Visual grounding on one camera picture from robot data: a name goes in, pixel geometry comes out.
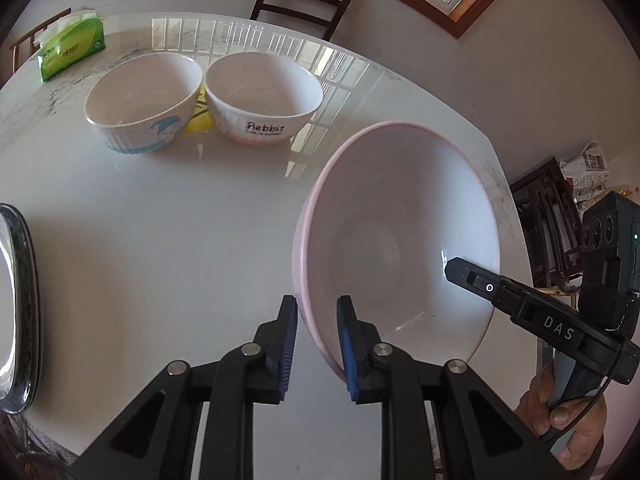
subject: human hand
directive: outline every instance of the human hand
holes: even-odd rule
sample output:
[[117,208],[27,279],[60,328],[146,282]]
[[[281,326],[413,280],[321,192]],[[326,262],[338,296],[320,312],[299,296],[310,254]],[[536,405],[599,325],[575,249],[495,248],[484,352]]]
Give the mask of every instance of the human hand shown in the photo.
[[[546,365],[529,385],[529,391],[521,398],[516,415],[535,436],[545,434],[550,426],[564,430],[586,407],[591,399],[568,400],[557,406],[551,413],[546,404],[554,390],[554,366]],[[566,447],[556,456],[567,470],[583,466],[596,449],[607,421],[607,405],[604,396],[575,425],[575,433]]]

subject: cable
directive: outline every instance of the cable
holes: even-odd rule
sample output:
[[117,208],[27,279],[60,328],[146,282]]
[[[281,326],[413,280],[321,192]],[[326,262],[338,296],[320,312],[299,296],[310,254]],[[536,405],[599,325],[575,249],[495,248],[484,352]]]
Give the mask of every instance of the cable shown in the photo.
[[578,424],[578,422],[580,422],[582,418],[589,412],[589,410],[595,405],[595,403],[600,400],[600,397],[604,393],[604,390],[607,389],[607,386],[609,386],[609,383],[611,382],[611,380],[613,379],[613,376],[616,374],[616,371],[618,370],[618,365],[620,364],[622,355],[625,352],[627,343],[628,343],[628,340],[625,339],[622,342],[622,345],[620,345],[620,351],[618,352],[616,361],[613,363],[613,369],[609,374],[609,376],[607,377],[607,380],[604,381],[604,384],[598,389],[593,399],[590,400],[590,402],[585,406],[585,408],[578,414],[577,417],[574,418],[574,420],[571,421],[571,423],[566,428],[564,428],[564,430],[562,430],[555,437],[553,437],[551,440],[548,441],[549,447],[553,446],[553,444],[555,444],[559,438],[561,438],[562,436],[565,436],[569,431],[571,431],[575,427],[575,425]]

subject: white table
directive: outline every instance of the white table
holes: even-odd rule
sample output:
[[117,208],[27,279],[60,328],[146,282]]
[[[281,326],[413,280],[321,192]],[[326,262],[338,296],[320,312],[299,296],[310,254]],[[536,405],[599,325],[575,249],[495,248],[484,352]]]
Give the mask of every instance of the white table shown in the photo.
[[[307,193],[338,146],[371,124],[413,121],[462,150],[489,193],[503,273],[530,284],[491,143],[428,92],[335,45],[249,20],[131,14],[104,25],[106,50],[45,84],[31,59],[0,91],[0,202],[30,226],[45,322],[28,419],[60,444],[82,452],[168,362],[218,360],[273,319],[292,292]],[[319,77],[326,99],[292,145],[248,148],[210,131],[147,155],[111,152],[82,102],[108,69],[151,50],[203,67],[241,50],[289,56]],[[535,374],[536,341],[496,312],[471,365],[513,407]],[[255,410],[256,478],[376,478],[379,446],[379,407],[350,402],[301,323],[286,401]]]

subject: screw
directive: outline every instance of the screw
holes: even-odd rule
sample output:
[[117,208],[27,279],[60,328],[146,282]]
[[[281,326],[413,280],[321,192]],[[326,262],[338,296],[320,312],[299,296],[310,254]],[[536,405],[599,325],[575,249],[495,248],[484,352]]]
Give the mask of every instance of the screw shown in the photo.
[[187,371],[187,363],[184,361],[173,361],[169,363],[166,371],[169,375],[181,375]]
[[447,368],[453,374],[463,374],[466,372],[466,363],[460,359],[452,359],[447,364]]
[[252,355],[258,355],[262,351],[262,348],[258,343],[245,343],[240,350],[242,351],[242,355],[250,357]]
[[373,353],[380,357],[387,356],[394,351],[394,348],[389,343],[378,343],[373,347]]

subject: small bowl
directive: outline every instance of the small bowl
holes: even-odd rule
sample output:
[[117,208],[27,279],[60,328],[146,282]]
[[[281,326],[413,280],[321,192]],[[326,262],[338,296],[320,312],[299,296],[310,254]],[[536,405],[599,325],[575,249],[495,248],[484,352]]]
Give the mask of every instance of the small bowl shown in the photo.
[[202,69],[173,52],[130,59],[103,75],[84,100],[84,116],[119,153],[167,145],[191,120]]
[[303,320],[343,377],[336,302],[383,341],[437,365],[468,360],[489,326],[491,303],[449,283],[460,256],[500,271],[489,197],[468,160],[442,136],[409,123],[360,131],[332,156],[303,206],[292,274]]
[[262,52],[239,52],[212,63],[205,90],[218,129],[246,144],[275,144],[293,137],[324,98],[311,72]]

